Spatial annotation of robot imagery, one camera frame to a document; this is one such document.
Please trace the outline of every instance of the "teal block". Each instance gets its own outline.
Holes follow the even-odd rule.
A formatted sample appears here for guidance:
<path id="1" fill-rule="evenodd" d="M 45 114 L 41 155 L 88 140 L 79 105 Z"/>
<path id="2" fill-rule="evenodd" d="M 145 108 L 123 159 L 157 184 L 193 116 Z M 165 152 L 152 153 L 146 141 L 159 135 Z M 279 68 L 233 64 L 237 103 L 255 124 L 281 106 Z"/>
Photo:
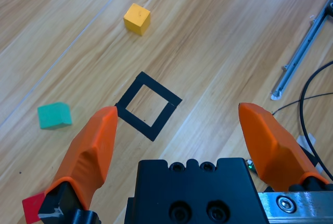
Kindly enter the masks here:
<path id="1" fill-rule="evenodd" d="M 58 129 L 72 124 L 69 105 L 57 102 L 37 108 L 41 129 Z"/>

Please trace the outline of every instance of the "square outline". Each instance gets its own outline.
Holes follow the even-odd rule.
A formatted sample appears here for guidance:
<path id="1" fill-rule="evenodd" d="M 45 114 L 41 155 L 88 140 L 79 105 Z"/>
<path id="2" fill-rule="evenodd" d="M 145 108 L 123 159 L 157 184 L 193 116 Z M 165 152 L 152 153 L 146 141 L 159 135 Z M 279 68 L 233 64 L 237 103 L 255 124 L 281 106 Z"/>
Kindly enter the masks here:
<path id="1" fill-rule="evenodd" d="M 149 89 L 168 101 L 151 127 L 126 109 L 143 85 L 147 86 Z M 181 98 L 166 89 L 163 85 L 155 81 L 146 73 L 140 72 L 115 106 L 118 110 L 118 117 L 132 125 L 148 139 L 154 142 L 180 102 L 182 102 Z"/>

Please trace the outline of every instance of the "metal rail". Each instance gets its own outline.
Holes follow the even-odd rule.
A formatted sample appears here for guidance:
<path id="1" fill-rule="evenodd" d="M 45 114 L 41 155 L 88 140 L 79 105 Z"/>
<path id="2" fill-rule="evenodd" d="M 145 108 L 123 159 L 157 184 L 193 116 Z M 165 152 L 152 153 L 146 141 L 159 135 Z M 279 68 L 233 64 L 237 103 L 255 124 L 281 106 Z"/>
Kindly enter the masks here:
<path id="1" fill-rule="evenodd" d="M 333 0 L 328 0 L 322 11 L 319 13 L 318 17 L 313 21 L 311 28 L 306 34 L 304 40 L 296 50 L 291 61 L 283 67 L 283 74 L 279 81 L 276 83 L 274 89 L 272 90 L 271 99 L 279 100 L 282 97 L 283 92 L 287 88 L 291 78 L 295 74 L 298 66 L 302 62 L 306 53 L 310 49 L 312 43 L 318 36 L 318 33 L 322 29 L 326 19 L 329 16 L 333 16 Z"/>

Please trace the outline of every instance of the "wooden table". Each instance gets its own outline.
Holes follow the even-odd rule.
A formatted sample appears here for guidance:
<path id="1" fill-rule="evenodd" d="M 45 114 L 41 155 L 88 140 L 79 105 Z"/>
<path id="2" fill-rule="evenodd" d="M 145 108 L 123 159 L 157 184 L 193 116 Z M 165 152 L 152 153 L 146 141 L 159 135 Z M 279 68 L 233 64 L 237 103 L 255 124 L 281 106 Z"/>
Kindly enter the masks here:
<path id="1" fill-rule="evenodd" d="M 216 163 L 248 158 L 240 102 L 267 110 L 297 100 L 308 77 L 332 59 L 333 21 L 303 60 L 282 100 L 270 91 L 326 0 L 0 0 L 0 220 L 24 223 L 21 201 L 52 181 L 73 137 L 100 108 L 114 105 L 144 71 L 182 98 L 155 142 L 119 119 L 114 155 L 91 210 L 123 223 L 142 159 Z M 132 3 L 151 11 L 143 37 L 122 17 Z M 333 91 L 332 68 L 308 95 Z M 37 107 L 70 105 L 73 125 L 41 130 Z M 308 131 L 333 170 L 333 97 L 305 103 Z M 166 102 L 143 88 L 127 108 L 153 123 Z M 296 138 L 297 106 L 276 114 Z M 266 185 L 254 177 L 258 190 Z"/>

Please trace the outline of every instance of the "wire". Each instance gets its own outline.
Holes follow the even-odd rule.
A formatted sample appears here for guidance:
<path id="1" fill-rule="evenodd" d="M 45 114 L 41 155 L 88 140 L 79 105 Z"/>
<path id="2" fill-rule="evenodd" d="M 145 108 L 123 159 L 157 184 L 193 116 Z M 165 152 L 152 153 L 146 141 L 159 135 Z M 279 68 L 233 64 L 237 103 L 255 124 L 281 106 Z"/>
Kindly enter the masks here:
<path id="1" fill-rule="evenodd" d="M 313 155 L 316 157 L 316 159 L 318 160 L 319 164 L 322 166 L 323 170 L 325 171 L 325 173 L 328 175 L 328 177 L 333 181 L 333 176 L 332 174 L 329 172 L 329 170 L 327 169 L 327 167 L 325 166 L 325 164 L 323 163 L 323 161 L 321 160 L 321 158 L 319 157 L 319 155 L 317 154 L 316 150 L 314 149 L 310 138 L 308 136 L 308 132 L 306 131 L 306 127 L 305 127 L 305 122 L 304 122 L 304 115 L 303 115 L 303 105 L 304 105 L 304 100 L 305 100 L 305 93 L 306 90 L 308 89 L 310 82 L 313 80 L 313 78 L 319 73 L 321 72 L 323 69 L 329 67 L 330 65 L 333 64 L 333 61 L 328 62 L 326 65 L 320 67 L 317 71 L 315 71 L 311 77 L 308 79 L 308 81 L 306 82 L 302 94 L 301 94 L 301 99 L 300 99 L 300 121 L 301 121 L 301 126 L 302 126 L 302 130 L 305 136 L 305 139 L 313 153 Z"/>
<path id="2" fill-rule="evenodd" d="M 311 99 L 311 98 L 317 98 L 317 97 L 321 97 L 321 96 L 332 95 L 332 94 L 333 94 L 333 92 L 332 92 L 332 93 L 318 94 L 318 95 L 315 95 L 315 96 L 310 96 L 310 97 L 304 98 L 304 100 L 308 100 L 308 99 Z M 291 106 L 291 105 L 293 105 L 293 104 L 295 104 L 295 103 L 298 103 L 298 102 L 300 102 L 300 101 L 301 101 L 301 100 L 299 99 L 299 100 L 296 100 L 296 101 L 291 102 L 291 103 L 289 103 L 289 104 L 286 104 L 285 106 L 282 106 L 281 108 L 279 108 L 279 109 L 277 109 L 276 111 L 274 111 L 274 112 L 272 113 L 272 115 L 274 116 L 278 111 L 280 111 L 280 110 L 282 110 L 282 109 L 284 109 L 284 108 L 286 108 L 286 107 L 288 107 L 288 106 Z"/>

